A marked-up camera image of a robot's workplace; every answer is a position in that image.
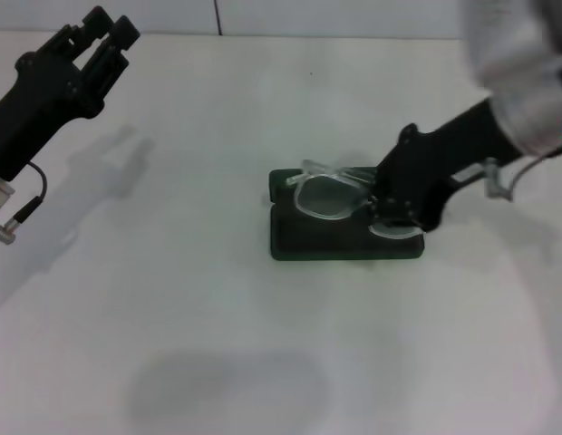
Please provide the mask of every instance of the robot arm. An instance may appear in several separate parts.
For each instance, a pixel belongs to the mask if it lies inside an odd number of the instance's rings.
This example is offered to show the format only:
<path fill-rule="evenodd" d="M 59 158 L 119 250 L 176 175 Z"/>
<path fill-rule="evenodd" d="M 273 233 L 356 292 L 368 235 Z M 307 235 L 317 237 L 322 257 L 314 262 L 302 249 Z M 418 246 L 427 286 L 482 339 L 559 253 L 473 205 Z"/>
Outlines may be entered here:
<path fill-rule="evenodd" d="M 80 70 L 73 61 L 103 40 Z M 104 98 L 129 63 L 122 51 L 140 37 L 130 20 L 116 23 L 101 7 L 84 19 L 83 27 L 66 25 L 36 52 L 26 53 L 15 65 L 15 85 L 0 101 L 0 208 L 14 193 L 8 185 L 52 136 L 67 122 L 92 119 L 103 110 Z M 15 241 L 15 230 L 43 201 L 34 198 L 4 227 L 0 241 Z"/>
<path fill-rule="evenodd" d="M 472 71 L 490 97 L 432 133 L 402 131 L 377 169 L 376 222 L 432 231 L 458 190 L 496 181 L 501 167 L 525 155 L 561 154 L 562 0 L 463 6 Z"/>

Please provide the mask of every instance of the cable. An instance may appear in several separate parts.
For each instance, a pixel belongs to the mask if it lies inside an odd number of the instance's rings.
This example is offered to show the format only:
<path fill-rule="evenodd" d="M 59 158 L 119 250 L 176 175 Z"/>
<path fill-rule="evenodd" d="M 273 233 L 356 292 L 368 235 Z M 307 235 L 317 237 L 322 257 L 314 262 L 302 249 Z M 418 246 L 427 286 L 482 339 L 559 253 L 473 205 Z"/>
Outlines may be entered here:
<path fill-rule="evenodd" d="M 509 198 L 509 201 L 513 202 L 515 199 L 515 190 L 517 189 L 517 186 L 519 184 L 519 182 L 523 179 L 523 177 L 525 177 L 531 170 L 533 170 L 534 168 L 536 168 L 538 165 L 540 165 L 541 163 L 543 163 L 545 160 L 547 159 L 554 159 L 556 157 L 562 156 L 562 147 L 558 150 L 552 151 L 542 157 L 539 157 L 533 161 L 531 161 L 525 168 L 523 168 L 516 176 L 515 178 L 510 182 L 510 186 L 507 189 L 507 195 Z"/>
<path fill-rule="evenodd" d="M 12 221 L 15 223 L 15 229 L 19 225 L 23 224 L 37 210 L 37 208 L 43 204 L 45 195 L 47 195 L 47 177 L 45 176 L 45 172 L 43 172 L 39 166 L 31 161 L 27 164 L 35 169 L 42 178 L 42 193 L 39 197 L 33 198 L 21 210 L 15 213 L 12 218 Z"/>
<path fill-rule="evenodd" d="M 42 169 L 32 161 L 28 162 L 27 164 L 35 169 L 39 176 L 42 178 L 42 193 L 39 195 L 39 198 L 43 201 L 45 199 L 45 195 L 47 195 L 47 177 L 45 176 L 45 172 L 43 172 Z"/>

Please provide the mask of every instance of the white table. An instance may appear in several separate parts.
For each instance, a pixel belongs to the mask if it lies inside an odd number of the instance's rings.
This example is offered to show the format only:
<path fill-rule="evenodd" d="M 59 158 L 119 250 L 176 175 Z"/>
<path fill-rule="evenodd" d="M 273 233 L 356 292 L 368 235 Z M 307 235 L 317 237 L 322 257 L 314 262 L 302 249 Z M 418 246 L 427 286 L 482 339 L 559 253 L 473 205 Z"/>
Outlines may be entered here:
<path fill-rule="evenodd" d="M 47 34 L 0 33 L 0 97 Z M 562 159 L 418 261 L 280 264 L 267 174 L 484 95 L 458 42 L 145 36 L 0 246 L 0 435 L 562 434 Z M 14 183 L 8 218 L 39 190 Z"/>

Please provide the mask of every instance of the clear eyeglasses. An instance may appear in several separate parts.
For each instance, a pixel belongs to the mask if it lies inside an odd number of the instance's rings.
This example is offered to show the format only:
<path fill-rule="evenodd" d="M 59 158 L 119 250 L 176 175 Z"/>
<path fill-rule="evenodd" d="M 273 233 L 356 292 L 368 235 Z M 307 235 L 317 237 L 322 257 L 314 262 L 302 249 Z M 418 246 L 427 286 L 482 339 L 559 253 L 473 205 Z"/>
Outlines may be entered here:
<path fill-rule="evenodd" d="M 286 180 L 296 186 L 296 208 L 312 218 L 344 220 L 371 204 L 375 169 L 333 168 L 311 160 L 302 163 L 302 174 Z M 419 228 L 387 227 L 376 223 L 370 230 L 379 237 L 404 240 L 422 234 Z"/>

